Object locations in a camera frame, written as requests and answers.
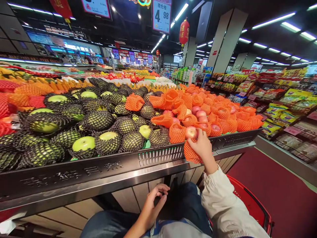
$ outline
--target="wooden panel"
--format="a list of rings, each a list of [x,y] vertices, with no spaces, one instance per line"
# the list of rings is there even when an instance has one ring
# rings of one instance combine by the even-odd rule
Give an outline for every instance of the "wooden panel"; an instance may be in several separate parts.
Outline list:
[[[52,221],[49,219],[46,219],[44,217],[40,217],[38,215],[22,218],[22,221],[27,221],[42,227],[46,227],[52,230],[56,231],[63,231],[64,233],[61,235],[58,235],[58,237],[63,237],[63,238],[79,238],[81,234],[80,229],[76,229],[67,225],[64,225],[62,223],[58,223],[56,221]]]
[[[194,184],[197,184],[200,176],[202,175],[202,173],[204,172],[205,170],[205,166],[200,166],[200,167],[197,167],[193,176],[192,176],[192,179],[191,179],[191,182],[193,182]]]
[[[140,213],[140,209],[132,188],[126,188],[113,192],[112,195],[126,212]]]
[[[223,172],[227,173],[229,171],[229,169],[232,167],[232,165],[240,158],[242,154],[236,155],[233,160],[230,161],[230,163],[228,164],[227,167],[224,168]]]
[[[191,169],[191,170],[186,170],[185,171],[185,174],[184,174],[184,177],[183,177],[183,180],[182,180],[182,184],[184,183],[187,183],[187,182],[190,182],[191,181],[191,178],[195,172],[195,169]]]
[[[90,219],[97,212],[103,211],[103,209],[92,199],[69,204],[66,207],[73,210],[74,212],[77,212],[83,217],[86,217],[87,219]]]
[[[56,208],[47,212],[40,213],[39,215],[81,230],[84,228],[88,221],[86,218],[74,213],[73,211],[65,207]]]
[[[136,185],[133,187],[133,190],[134,190],[134,194],[136,196],[136,200],[139,204],[139,207],[142,210],[142,208],[145,204],[147,195],[149,193],[148,183],[142,183],[142,184]]]

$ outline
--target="floor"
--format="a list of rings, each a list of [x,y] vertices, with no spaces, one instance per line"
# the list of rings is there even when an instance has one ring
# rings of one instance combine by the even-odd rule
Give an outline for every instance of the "floor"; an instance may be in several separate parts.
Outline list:
[[[317,193],[286,168],[251,148],[228,175],[246,186],[275,222],[273,238],[317,237]]]

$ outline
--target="pillar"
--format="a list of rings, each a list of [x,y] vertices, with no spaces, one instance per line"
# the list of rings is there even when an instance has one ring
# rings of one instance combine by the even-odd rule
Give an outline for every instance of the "pillar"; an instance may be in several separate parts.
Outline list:
[[[220,17],[207,61],[207,67],[213,67],[214,73],[226,71],[247,17],[247,13],[237,8],[231,9]]]

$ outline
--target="store sign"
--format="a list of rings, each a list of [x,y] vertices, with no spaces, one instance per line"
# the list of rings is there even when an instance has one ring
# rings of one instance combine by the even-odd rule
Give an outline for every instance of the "store sign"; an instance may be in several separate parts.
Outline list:
[[[82,3],[85,12],[105,18],[111,18],[108,0],[82,0]]]
[[[153,0],[153,30],[169,34],[172,0]]]

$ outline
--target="packaged food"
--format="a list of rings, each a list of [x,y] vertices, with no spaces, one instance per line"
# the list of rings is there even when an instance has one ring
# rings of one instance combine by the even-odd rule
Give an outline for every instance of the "packaged food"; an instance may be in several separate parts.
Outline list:
[[[268,109],[264,112],[264,114],[272,118],[278,118],[282,111],[286,109],[288,109],[288,107],[275,103],[270,103]]]

